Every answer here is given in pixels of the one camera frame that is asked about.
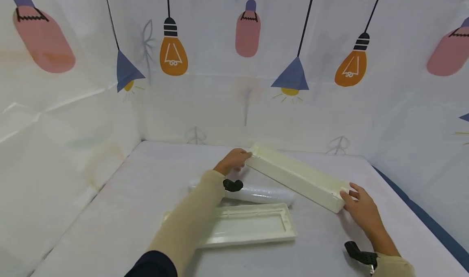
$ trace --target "pink light bulb drawing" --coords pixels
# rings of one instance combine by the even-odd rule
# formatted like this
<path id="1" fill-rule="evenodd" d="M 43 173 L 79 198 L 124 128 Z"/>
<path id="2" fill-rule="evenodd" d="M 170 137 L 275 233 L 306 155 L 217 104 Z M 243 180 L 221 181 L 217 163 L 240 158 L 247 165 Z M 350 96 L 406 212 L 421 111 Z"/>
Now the pink light bulb drawing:
<path id="1" fill-rule="evenodd" d="M 461 27 L 448 33 L 438 43 L 428 60 L 427 70 L 437 76 L 450 76 L 457 73 L 469 58 L 469 18 Z"/>
<path id="2" fill-rule="evenodd" d="M 75 65 L 75 55 L 59 24 L 32 0 L 13 0 L 13 23 L 34 62 L 49 73 L 65 73 Z"/>
<path id="3" fill-rule="evenodd" d="M 259 47 L 261 33 L 261 19 L 256 13 L 256 1 L 246 2 L 246 11 L 239 17 L 236 24 L 236 52 L 242 57 L 253 57 Z"/>

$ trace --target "clear plastic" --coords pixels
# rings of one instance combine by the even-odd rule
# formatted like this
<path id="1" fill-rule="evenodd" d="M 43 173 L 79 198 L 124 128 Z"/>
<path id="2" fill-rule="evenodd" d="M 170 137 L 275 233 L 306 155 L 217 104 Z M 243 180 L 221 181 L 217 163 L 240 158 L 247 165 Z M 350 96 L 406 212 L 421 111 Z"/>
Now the clear plastic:
<path id="1" fill-rule="evenodd" d="M 197 179 L 189 182 L 189 190 L 195 188 L 199 183 Z M 240 191 L 231 193 L 226 191 L 225 198 L 244 200 L 259 204 L 285 203 L 291 206 L 294 202 L 295 192 L 287 188 L 261 187 L 258 185 L 244 185 Z"/>

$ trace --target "white table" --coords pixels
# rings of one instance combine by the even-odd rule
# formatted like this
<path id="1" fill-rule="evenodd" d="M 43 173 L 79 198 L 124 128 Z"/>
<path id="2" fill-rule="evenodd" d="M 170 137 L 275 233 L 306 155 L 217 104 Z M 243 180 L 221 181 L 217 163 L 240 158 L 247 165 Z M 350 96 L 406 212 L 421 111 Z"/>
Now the white table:
<path id="1" fill-rule="evenodd" d="M 213 168 L 230 149 L 142 142 L 33 277 L 124 276 L 145 252 L 163 213 L 188 193 L 188 182 Z M 287 154 L 365 187 L 401 254 L 416 268 L 417 276 L 469 276 L 362 157 Z M 244 178 L 257 185 L 280 185 L 252 169 Z M 336 215 L 297 194 L 290 212 L 298 231 L 296 241 L 198 250 L 186 276 L 368 276 L 368 268 L 346 254 L 344 243 L 349 240 L 358 243 L 362 250 L 371 250 L 371 246 L 345 211 Z"/>

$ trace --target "white backdrop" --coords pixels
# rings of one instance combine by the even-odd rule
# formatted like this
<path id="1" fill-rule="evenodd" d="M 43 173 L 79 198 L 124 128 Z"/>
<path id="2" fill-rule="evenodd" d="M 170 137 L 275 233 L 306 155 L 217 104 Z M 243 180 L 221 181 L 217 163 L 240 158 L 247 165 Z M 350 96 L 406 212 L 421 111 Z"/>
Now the white backdrop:
<path id="1" fill-rule="evenodd" d="M 362 154 L 469 249 L 469 140 L 453 135 L 469 132 L 459 119 L 469 113 L 469 64 L 449 77 L 425 68 L 440 39 L 469 17 L 469 0 L 379 0 L 366 75 L 348 88 L 334 75 L 376 0 L 313 0 L 300 53 L 309 91 L 294 104 L 273 98 L 281 92 L 271 85 L 296 56 L 309 0 L 256 0 L 262 26 L 251 58 L 235 50 L 246 1 L 170 0 L 188 70 L 169 76 L 158 60 L 167 0 L 120 0 L 125 20 L 117 26 L 151 76 L 135 100 L 145 138 Z"/>
<path id="2" fill-rule="evenodd" d="M 30 276 L 140 138 L 126 93 L 117 94 L 105 0 L 32 1 L 50 20 L 24 23 L 48 31 L 54 19 L 76 62 L 64 73 L 41 69 L 13 24 L 15 2 L 0 0 L 2 277 Z"/>
<path id="3" fill-rule="evenodd" d="M 181 76 L 158 60 L 167 0 L 109 1 L 121 50 L 148 77 L 130 92 L 116 90 L 105 0 L 33 0 L 74 53 L 63 73 L 38 67 L 13 24 L 15 2 L 0 1 L 1 276 L 31 273 L 139 138 L 361 154 L 469 249 L 469 137 L 453 135 L 469 132 L 459 119 L 469 113 L 469 64 L 448 77 L 425 68 L 469 17 L 469 0 L 379 0 L 366 75 L 348 88 L 334 75 L 376 0 L 313 0 L 301 100 L 271 85 L 297 55 L 309 0 L 256 0 L 250 58 L 235 49 L 247 0 L 170 0 L 188 57 Z"/>

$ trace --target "white plastic tray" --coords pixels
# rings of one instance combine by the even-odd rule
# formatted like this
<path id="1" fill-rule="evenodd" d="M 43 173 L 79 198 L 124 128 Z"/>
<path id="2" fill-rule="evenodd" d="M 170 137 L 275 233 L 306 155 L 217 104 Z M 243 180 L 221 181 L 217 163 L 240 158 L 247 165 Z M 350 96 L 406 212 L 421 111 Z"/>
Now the white plastic tray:
<path id="1" fill-rule="evenodd" d="M 348 191 L 348 182 L 321 172 L 265 145 L 256 143 L 253 156 L 246 165 L 271 177 L 334 213 L 344 206 L 341 190 Z"/>
<path id="2" fill-rule="evenodd" d="M 296 235 L 284 203 L 223 207 L 216 209 L 198 248 L 294 240 Z"/>

